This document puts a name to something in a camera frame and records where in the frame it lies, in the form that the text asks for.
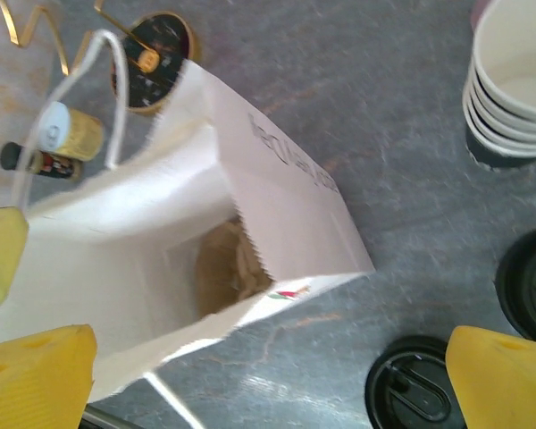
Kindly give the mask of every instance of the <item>white paper bag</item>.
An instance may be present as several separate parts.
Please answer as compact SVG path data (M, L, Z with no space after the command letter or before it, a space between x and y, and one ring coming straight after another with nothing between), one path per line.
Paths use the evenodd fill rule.
M198 320L202 236L239 215L265 294ZM29 241L0 341L67 324L97 337L90 400L373 271L334 181L263 114L198 65L182 79L145 149L29 212Z

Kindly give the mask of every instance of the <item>paper bag handle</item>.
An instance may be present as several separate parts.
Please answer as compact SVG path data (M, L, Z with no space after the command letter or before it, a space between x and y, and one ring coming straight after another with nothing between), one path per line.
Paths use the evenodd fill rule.
M17 206L20 210L25 211L28 204L29 188L33 175L28 173L25 167L29 164L32 153L38 147L38 130L42 116L54 101L59 101L65 96L70 88L91 68L105 42L109 43L111 48L117 77L117 106L113 118L113 133L109 139L107 155L105 156L105 167L110 170L117 168L121 154L121 145L123 143L123 134L125 132L127 105L129 104L129 75L127 72L125 51L121 41L111 31L99 29L93 33L88 51L85 53L81 64L54 89L44 103L38 118L32 124L32 128L23 145L18 168L14 176L12 206Z

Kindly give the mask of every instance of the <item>brown paper inside bag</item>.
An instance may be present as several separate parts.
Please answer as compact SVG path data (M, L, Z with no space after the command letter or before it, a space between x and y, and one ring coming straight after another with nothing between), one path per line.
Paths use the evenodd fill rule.
M201 316L218 313L272 284L238 220L223 223L205 235L195 275Z

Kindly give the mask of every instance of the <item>gray countertop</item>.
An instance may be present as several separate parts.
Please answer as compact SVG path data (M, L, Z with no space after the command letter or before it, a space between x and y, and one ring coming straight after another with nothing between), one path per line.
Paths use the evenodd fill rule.
M63 39L111 28L92 2L63 0ZM338 186L378 272L176 359L162 378L211 428L359 428L364 381L391 341L447 339L459 324L513 333L492 278L536 227L536 164L487 172L465 149L461 90L470 1L129 0L126 23L173 10L204 67L265 112ZM69 96L111 126L109 60ZM54 82L60 73L54 74ZM132 115L125 155L151 118ZM101 157L88 166L100 167ZM61 189L42 180L34 199ZM96 404L145 428L184 421L145 381Z

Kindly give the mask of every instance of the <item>stacked paper cups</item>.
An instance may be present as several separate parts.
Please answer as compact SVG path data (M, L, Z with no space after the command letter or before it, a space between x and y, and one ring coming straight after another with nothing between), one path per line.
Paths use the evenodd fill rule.
M484 12L463 112L478 162L511 168L536 160L536 0L495 0Z

